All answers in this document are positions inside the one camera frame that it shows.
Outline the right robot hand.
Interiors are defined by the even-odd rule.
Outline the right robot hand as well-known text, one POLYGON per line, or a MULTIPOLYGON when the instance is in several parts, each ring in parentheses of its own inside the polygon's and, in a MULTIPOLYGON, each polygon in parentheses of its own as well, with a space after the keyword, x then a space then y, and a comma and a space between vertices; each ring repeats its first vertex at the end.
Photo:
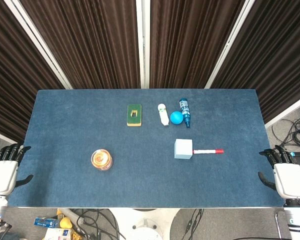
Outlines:
POLYGON ((270 182, 259 171, 260 181, 285 200, 300 199, 300 165, 294 161, 294 155, 279 145, 275 149, 260 151, 259 154, 267 158, 274 176, 274 182, 270 182))

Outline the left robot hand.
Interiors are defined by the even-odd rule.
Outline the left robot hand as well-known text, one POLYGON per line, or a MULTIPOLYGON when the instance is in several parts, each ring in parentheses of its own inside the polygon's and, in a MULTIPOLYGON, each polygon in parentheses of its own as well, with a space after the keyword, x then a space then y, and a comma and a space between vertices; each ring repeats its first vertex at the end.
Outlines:
POLYGON ((15 188, 28 184, 33 175, 17 180, 18 169, 25 153, 30 146, 23 147, 21 143, 7 145, 0 150, 0 196, 9 196, 15 188))

